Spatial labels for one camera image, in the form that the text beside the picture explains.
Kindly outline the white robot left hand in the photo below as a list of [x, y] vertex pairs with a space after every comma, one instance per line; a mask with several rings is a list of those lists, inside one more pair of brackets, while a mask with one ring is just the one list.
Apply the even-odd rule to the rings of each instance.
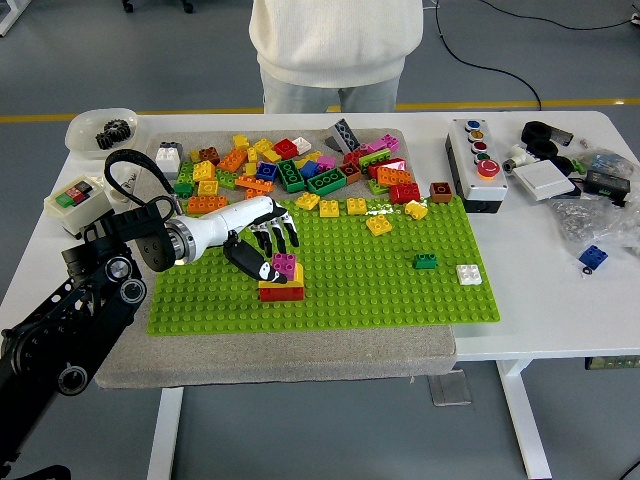
[[210, 247], [249, 277], [285, 284], [287, 278], [268, 259], [273, 248], [284, 253], [286, 244], [299, 245], [297, 229], [287, 209], [268, 196], [243, 200], [199, 218], [185, 217], [186, 246], [183, 259], [195, 261]]

